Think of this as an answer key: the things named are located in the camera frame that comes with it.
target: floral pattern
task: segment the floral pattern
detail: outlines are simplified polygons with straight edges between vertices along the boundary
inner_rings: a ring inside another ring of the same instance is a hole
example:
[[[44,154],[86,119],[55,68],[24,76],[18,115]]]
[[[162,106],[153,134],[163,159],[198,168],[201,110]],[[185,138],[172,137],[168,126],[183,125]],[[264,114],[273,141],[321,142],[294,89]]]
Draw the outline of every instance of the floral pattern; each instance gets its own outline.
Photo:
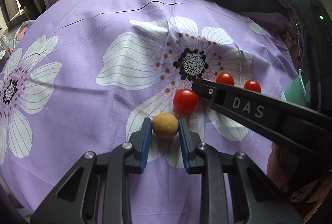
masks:
[[[208,117],[217,131],[226,139],[241,141],[248,129],[239,123],[210,109],[206,102],[191,115],[181,115],[174,110],[173,95],[177,89],[191,88],[197,78],[215,80],[221,72],[234,77],[235,85],[243,87],[251,79],[252,57],[248,51],[234,48],[233,39],[222,28],[205,27],[199,34],[197,24],[185,17],[172,17],[170,22],[129,21],[138,31],[118,36],[104,54],[104,67],[96,78],[99,85],[116,85],[127,90],[141,90],[159,81],[168,85],[129,115],[126,138],[140,129],[145,117],[153,118],[159,113],[173,113],[186,118],[189,129],[204,138],[204,116]],[[153,135],[148,161],[165,155],[171,166],[182,168],[178,136],[162,140]]]
[[[250,19],[249,17],[247,16],[244,16],[244,15],[241,15],[241,14],[237,14],[239,16],[239,18],[241,18],[243,21],[246,21],[249,23],[249,27],[250,29],[257,33],[257,34],[262,34],[264,31],[263,29],[255,22],[253,21],[252,19]]]
[[[18,158],[29,155],[32,130],[27,114],[43,109],[54,90],[54,79],[61,69],[60,62],[51,62],[35,70],[33,67],[52,52],[58,37],[41,36],[22,56],[22,48],[10,56],[0,80],[0,164],[7,149]]]

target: screw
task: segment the screw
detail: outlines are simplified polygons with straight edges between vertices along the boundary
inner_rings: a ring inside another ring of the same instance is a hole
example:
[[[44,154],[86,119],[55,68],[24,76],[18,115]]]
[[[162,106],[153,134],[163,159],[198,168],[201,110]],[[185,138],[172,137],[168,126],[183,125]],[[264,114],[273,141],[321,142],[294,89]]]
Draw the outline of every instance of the screw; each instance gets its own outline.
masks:
[[[206,143],[201,143],[197,145],[198,149],[205,150],[207,149],[208,145]]]
[[[84,157],[85,157],[86,159],[92,159],[93,156],[94,156],[94,153],[91,152],[91,151],[86,152],[86,153],[84,154]]]
[[[246,157],[246,154],[243,153],[243,152],[237,152],[237,153],[236,153],[236,157],[237,157],[238,159],[244,159],[244,158]]]
[[[129,143],[129,142],[123,143],[123,144],[122,144],[122,147],[123,147],[124,149],[130,149],[130,148],[132,148],[132,143]]]

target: red cherry tomato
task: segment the red cherry tomato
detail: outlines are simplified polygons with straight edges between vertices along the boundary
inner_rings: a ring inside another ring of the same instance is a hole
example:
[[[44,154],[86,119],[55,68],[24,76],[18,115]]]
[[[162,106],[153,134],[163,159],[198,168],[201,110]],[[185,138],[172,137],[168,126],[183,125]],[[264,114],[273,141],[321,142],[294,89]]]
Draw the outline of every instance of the red cherry tomato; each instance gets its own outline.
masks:
[[[259,83],[255,80],[249,80],[244,84],[244,89],[248,89],[251,91],[256,91],[258,93],[261,92],[261,86],[259,85]]]
[[[193,113],[200,103],[195,92],[188,88],[179,89],[175,92],[173,105],[175,110],[183,114]]]
[[[217,77],[217,82],[234,86],[234,79],[227,72],[222,72],[221,74],[219,74],[218,77]]]

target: yellow ball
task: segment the yellow ball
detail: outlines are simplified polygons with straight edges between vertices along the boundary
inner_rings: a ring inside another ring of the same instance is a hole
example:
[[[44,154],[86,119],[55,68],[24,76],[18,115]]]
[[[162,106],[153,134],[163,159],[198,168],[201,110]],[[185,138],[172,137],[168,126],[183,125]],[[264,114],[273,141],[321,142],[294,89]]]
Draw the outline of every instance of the yellow ball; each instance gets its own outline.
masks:
[[[152,129],[155,135],[162,139],[172,139],[178,132],[179,122],[169,113],[156,115],[152,120]]]

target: black device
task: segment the black device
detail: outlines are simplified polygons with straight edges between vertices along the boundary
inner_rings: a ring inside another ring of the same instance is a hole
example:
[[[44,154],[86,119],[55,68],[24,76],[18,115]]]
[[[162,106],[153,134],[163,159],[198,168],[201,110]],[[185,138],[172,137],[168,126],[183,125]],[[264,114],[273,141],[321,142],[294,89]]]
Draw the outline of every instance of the black device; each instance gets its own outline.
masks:
[[[196,79],[192,90],[210,100],[212,109],[257,131],[298,155],[331,162],[332,119],[319,112],[282,102],[246,89]],[[106,187],[103,223],[130,224],[128,174],[144,171],[152,134],[151,119],[129,142],[101,155],[86,152],[40,204],[31,224],[97,222],[100,178]],[[197,133],[179,120],[184,167],[202,174],[200,224],[229,223],[225,182],[227,173],[236,223],[300,224],[302,219],[257,165],[243,152],[234,156],[202,143]]]
[[[332,22],[320,0],[290,0],[302,60],[307,107],[332,116]]]

